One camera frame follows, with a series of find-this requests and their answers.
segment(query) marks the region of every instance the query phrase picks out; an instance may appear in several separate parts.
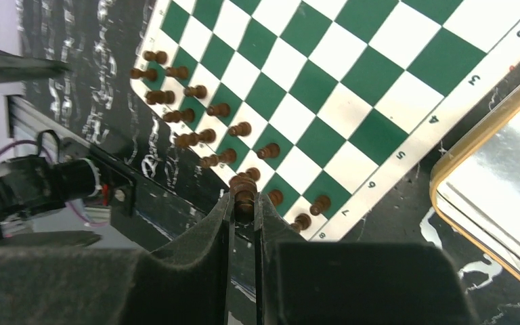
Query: black marble table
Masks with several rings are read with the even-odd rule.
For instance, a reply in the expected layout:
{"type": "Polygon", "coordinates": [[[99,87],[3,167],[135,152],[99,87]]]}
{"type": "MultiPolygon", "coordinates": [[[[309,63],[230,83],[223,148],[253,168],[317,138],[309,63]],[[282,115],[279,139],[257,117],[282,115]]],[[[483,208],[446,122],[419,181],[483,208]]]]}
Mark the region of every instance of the black marble table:
{"type": "MultiPolygon", "coordinates": [[[[61,126],[99,145],[168,190],[170,196],[140,205],[147,207],[143,211],[147,218],[168,228],[165,230],[174,237],[204,217],[217,202],[221,194],[218,189],[224,190],[225,186],[210,171],[196,168],[198,157],[191,151],[170,146],[168,126],[153,116],[130,88],[128,71],[154,2],[17,0],[24,55],[63,60],[73,67],[73,73],[65,79],[25,84],[26,99],[61,126]],[[158,209],[150,206],[168,207],[177,214],[158,215],[158,209]],[[171,221],[184,216],[185,222],[171,221]]],[[[446,148],[519,83],[520,65],[343,239],[427,241],[441,247],[454,260],[481,324],[520,324],[520,283],[433,213],[429,176],[446,148]]],[[[252,299],[249,290],[238,285],[235,288],[244,293],[243,297],[252,299]]],[[[232,313],[248,322],[244,313],[232,313]]]]}

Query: chess piece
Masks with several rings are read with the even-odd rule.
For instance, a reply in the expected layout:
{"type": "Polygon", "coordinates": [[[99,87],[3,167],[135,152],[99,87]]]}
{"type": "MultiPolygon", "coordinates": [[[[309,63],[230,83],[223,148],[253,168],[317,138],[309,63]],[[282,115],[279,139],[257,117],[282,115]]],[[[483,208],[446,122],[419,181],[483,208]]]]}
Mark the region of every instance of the chess piece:
{"type": "Polygon", "coordinates": [[[282,204],[282,201],[284,200],[284,195],[279,190],[272,190],[268,193],[268,198],[272,201],[272,204],[277,207],[278,205],[282,204]]]}
{"type": "Polygon", "coordinates": [[[280,146],[278,144],[269,144],[256,152],[256,156],[260,159],[276,158],[279,154],[280,146]]]}
{"type": "Polygon", "coordinates": [[[184,95],[186,97],[196,97],[198,99],[205,98],[208,91],[205,86],[198,85],[196,87],[186,87],[184,89],[184,95]]]}
{"type": "Polygon", "coordinates": [[[131,69],[131,79],[140,79],[144,78],[150,82],[155,82],[158,78],[158,72],[156,69],[148,69],[147,71],[143,71],[137,68],[131,69]]]}
{"type": "Polygon", "coordinates": [[[207,108],[207,114],[209,116],[227,117],[228,115],[230,115],[230,106],[228,106],[228,104],[226,103],[210,105],[207,108]]]}
{"type": "Polygon", "coordinates": [[[185,110],[174,110],[168,112],[162,116],[162,119],[166,123],[178,123],[180,121],[192,123],[194,122],[194,117],[193,109],[186,108],[185,110]]]}
{"type": "Polygon", "coordinates": [[[296,232],[301,232],[306,230],[312,224],[312,219],[309,215],[305,213],[300,213],[296,219],[294,219],[294,223],[291,224],[292,229],[296,232]]]}
{"type": "Polygon", "coordinates": [[[256,167],[250,167],[245,172],[238,173],[238,176],[249,177],[253,181],[260,179],[260,171],[256,167]]]}
{"type": "Polygon", "coordinates": [[[158,104],[172,104],[176,100],[176,95],[171,90],[156,90],[149,91],[146,94],[146,99],[154,100],[158,104]]]}
{"type": "Polygon", "coordinates": [[[156,53],[154,53],[153,51],[145,51],[142,54],[142,58],[147,61],[155,61],[156,63],[162,65],[167,63],[169,56],[164,51],[158,51],[156,53]]]}
{"type": "Polygon", "coordinates": [[[200,133],[188,133],[176,138],[175,144],[179,147],[196,146],[199,143],[210,144],[216,140],[216,132],[212,129],[205,129],[200,133]]]}
{"type": "Polygon", "coordinates": [[[252,132],[252,126],[248,122],[240,122],[228,129],[228,135],[231,137],[245,137],[250,135],[250,132],[252,132]]]}
{"type": "Polygon", "coordinates": [[[188,79],[188,68],[185,66],[179,66],[175,68],[170,66],[167,68],[167,77],[173,77],[176,79],[188,79]]]}
{"type": "Polygon", "coordinates": [[[213,154],[208,157],[200,159],[200,166],[202,168],[210,168],[217,166],[219,163],[232,164],[236,161],[236,151],[232,148],[224,150],[220,155],[213,154]]]}
{"type": "Polygon", "coordinates": [[[310,213],[312,215],[319,215],[320,213],[328,210],[332,202],[330,198],[325,195],[320,195],[314,201],[314,204],[310,207],[310,213]]]}

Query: green and white chessboard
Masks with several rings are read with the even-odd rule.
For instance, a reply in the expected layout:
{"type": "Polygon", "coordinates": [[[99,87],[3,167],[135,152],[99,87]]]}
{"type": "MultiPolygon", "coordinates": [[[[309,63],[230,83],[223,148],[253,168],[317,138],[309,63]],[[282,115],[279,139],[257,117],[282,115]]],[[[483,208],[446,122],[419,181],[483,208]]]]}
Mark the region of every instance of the green and white chessboard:
{"type": "Polygon", "coordinates": [[[201,157],[236,150],[213,167],[222,180],[258,168],[288,222],[327,194],[331,208],[301,234],[335,241],[520,61],[520,0],[158,0],[138,55],[159,78],[132,80],[136,94],[172,90],[174,104],[150,108],[196,113],[173,132],[214,129],[214,143],[193,147],[201,157]],[[166,66],[190,78],[164,78],[166,66]],[[187,85],[209,94],[184,97],[187,85]],[[229,117],[204,113],[222,102],[229,117]],[[225,136],[242,121],[249,136],[225,136]],[[270,142],[281,154],[259,160],[270,142]]]}

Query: purple cable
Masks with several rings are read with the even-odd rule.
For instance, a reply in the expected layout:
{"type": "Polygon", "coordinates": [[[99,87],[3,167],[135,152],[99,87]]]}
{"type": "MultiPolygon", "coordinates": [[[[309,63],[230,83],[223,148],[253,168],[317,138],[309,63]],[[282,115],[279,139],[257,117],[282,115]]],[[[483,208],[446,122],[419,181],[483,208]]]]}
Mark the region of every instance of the purple cable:
{"type": "MultiPolygon", "coordinates": [[[[33,141],[33,140],[18,140],[18,141],[12,142],[0,149],[0,156],[3,156],[3,154],[5,154],[7,151],[11,150],[12,148],[15,148],[16,146],[21,146],[22,144],[32,144],[32,145],[36,146],[37,142],[33,141]]],[[[45,148],[43,149],[43,151],[44,151],[45,155],[47,156],[47,160],[49,161],[49,163],[51,161],[53,161],[53,158],[52,158],[51,154],[49,153],[49,151],[46,150],[45,148]]],[[[92,221],[88,220],[88,218],[81,215],[77,211],[77,208],[74,206],[74,204],[72,202],[66,202],[65,205],[70,210],[72,210],[74,215],[76,215],[80,220],[84,221],[87,225],[90,225],[91,227],[104,227],[105,225],[108,225],[108,222],[92,222],[92,221]]]]}

